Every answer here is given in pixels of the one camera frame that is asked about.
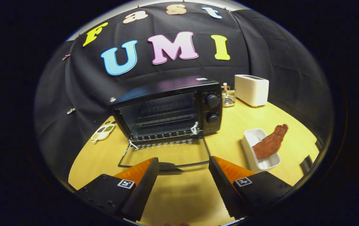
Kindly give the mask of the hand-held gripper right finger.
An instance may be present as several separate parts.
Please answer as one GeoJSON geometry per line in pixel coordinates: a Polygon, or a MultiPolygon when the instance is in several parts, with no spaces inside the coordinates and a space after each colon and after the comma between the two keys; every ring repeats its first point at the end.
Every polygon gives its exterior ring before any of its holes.
{"type": "Polygon", "coordinates": [[[254,173],[217,156],[210,156],[209,171],[230,217],[236,220],[264,212],[293,189],[268,171],[254,173]]]}

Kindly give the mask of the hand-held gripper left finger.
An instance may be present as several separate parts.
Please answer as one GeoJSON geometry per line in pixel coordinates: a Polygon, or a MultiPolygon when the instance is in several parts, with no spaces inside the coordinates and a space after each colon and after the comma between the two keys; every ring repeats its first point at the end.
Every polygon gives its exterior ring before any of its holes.
{"type": "Polygon", "coordinates": [[[76,196],[109,216],[140,221],[159,169],[159,160],[153,157],[114,176],[99,175],[76,196]]]}

